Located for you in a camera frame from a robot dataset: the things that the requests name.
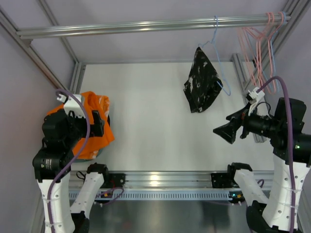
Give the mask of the black white patterned trousers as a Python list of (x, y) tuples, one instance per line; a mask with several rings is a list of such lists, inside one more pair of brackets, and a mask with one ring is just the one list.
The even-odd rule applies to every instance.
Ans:
[(218, 97), (223, 84), (209, 58), (198, 47), (190, 69), (188, 80), (184, 83), (184, 94), (192, 113), (208, 109)]

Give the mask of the light blue wire hanger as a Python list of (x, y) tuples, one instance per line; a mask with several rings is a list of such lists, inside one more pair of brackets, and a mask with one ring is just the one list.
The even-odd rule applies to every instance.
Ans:
[(216, 47), (216, 36), (217, 36), (217, 31), (218, 31), (218, 26), (219, 26), (219, 20), (218, 20), (218, 17), (217, 16), (214, 16), (214, 20), (216, 22), (216, 26), (215, 26), (215, 30), (213, 32), (213, 38), (211, 40), (208, 40), (206, 41), (205, 43), (201, 44), (199, 43), (198, 44), (198, 47), (200, 47), (201, 49), (204, 48), (205, 45), (207, 44), (211, 44), (213, 46), (213, 49), (216, 53), (216, 56), (217, 56), (217, 61), (218, 61), (218, 64), (219, 64), (219, 67), (220, 67), (220, 70), (221, 70), (221, 78), (222, 78), (222, 81), (226, 84), (226, 86), (228, 87), (228, 90), (226, 90), (224, 88), (224, 86), (222, 84), (220, 84), (219, 81), (217, 81), (217, 84), (218, 86), (226, 93), (227, 96), (231, 96), (231, 87), (230, 87), (230, 84), (227, 80), (227, 78), (225, 77), (225, 74), (224, 74), (224, 69), (223, 69), (223, 65), (222, 65), (222, 62), (221, 62), (221, 59), (219, 57), (219, 53), (218, 53), (218, 50), (217, 50), (217, 47)]

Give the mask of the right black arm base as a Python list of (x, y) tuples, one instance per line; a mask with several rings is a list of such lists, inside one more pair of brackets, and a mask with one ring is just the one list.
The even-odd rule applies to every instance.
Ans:
[(238, 185), (229, 173), (211, 173), (211, 182), (213, 188), (237, 188)]

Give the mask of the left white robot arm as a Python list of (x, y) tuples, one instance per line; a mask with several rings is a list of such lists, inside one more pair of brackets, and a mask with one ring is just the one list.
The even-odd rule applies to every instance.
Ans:
[(89, 214), (101, 186), (109, 177), (106, 165), (94, 163), (86, 171), (85, 181), (74, 204), (69, 202), (69, 180), (73, 148), (87, 135), (104, 134), (104, 120), (98, 111), (91, 112), (90, 124), (73, 111), (60, 109), (45, 117), (42, 147), (33, 159), (35, 179), (41, 190), (45, 232), (87, 233)]

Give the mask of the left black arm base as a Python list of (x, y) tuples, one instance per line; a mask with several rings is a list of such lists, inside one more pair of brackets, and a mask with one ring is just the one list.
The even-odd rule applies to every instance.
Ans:
[(101, 188), (111, 189), (115, 187), (123, 187), (125, 184), (125, 173), (109, 173), (104, 177), (104, 183)]

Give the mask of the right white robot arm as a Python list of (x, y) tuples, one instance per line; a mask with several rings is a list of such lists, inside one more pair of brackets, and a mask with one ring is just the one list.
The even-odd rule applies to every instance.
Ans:
[(274, 176), (267, 197), (255, 180), (249, 164), (232, 163), (227, 175), (247, 203), (248, 227), (257, 233), (298, 233), (297, 211), (306, 175), (311, 169), (311, 136), (302, 133), (306, 105), (290, 99), (293, 135), (288, 134), (285, 99), (279, 98), (274, 116), (260, 116), (251, 110), (252, 101), (226, 117), (228, 123), (213, 132), (233, 144), (242, 128), (241, 139), (254, 133), (270, 139), (274, 155)]

